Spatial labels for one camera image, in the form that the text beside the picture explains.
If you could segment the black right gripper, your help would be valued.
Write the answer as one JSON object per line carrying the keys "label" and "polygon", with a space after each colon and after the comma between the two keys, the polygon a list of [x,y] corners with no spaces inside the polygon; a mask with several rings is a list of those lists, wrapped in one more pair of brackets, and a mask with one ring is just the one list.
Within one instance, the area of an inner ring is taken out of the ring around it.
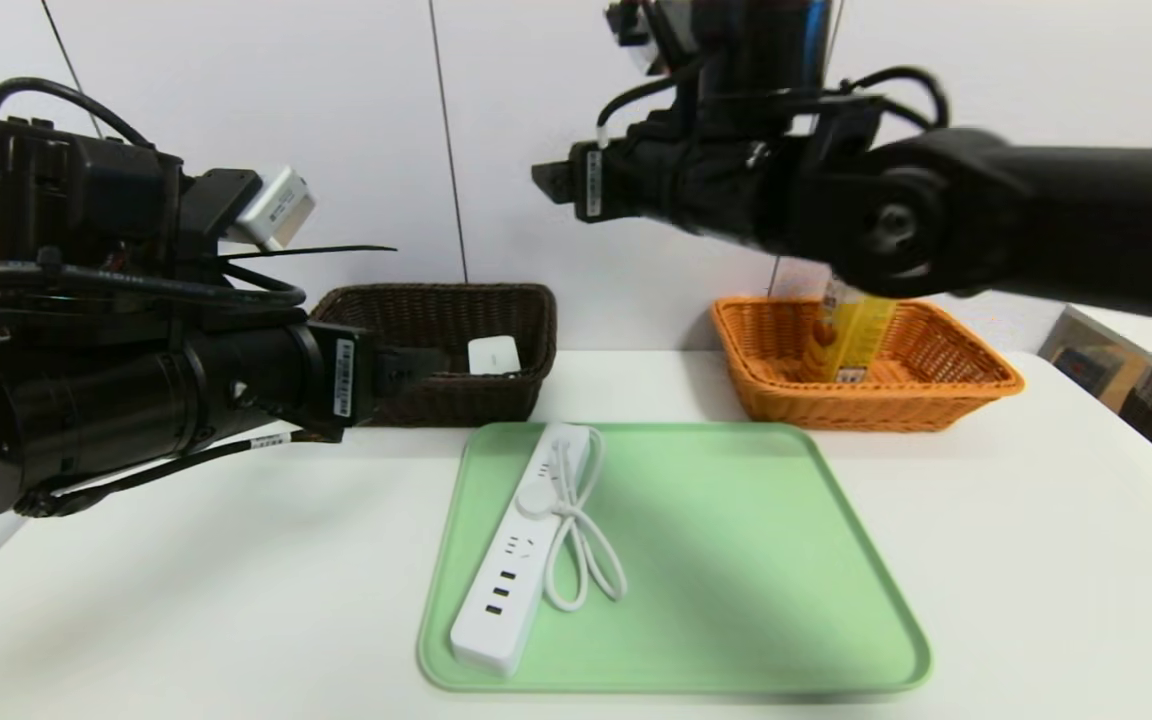
{"label": "black right gripper", "polygon": [[748,142],[668,137],[641,122],[605,147],[573,146],[570,160],[531,165],[531,181],[581,222],[646,219],[699,236],[755,236],[755,168]]}

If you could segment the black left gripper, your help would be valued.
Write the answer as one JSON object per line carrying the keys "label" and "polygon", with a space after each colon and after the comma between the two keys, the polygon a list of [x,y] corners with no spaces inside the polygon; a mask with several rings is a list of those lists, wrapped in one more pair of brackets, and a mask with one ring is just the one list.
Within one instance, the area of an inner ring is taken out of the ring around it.
{"label": "black left gripper", "polygon": [[[206,447],[271,420],[335,439],[444,373],[438,348],[380,347],[346,325],[308,319],[215,319],[188,334],[196,400],[189,446]],[[370,373],[372,370],[372,388]]]}

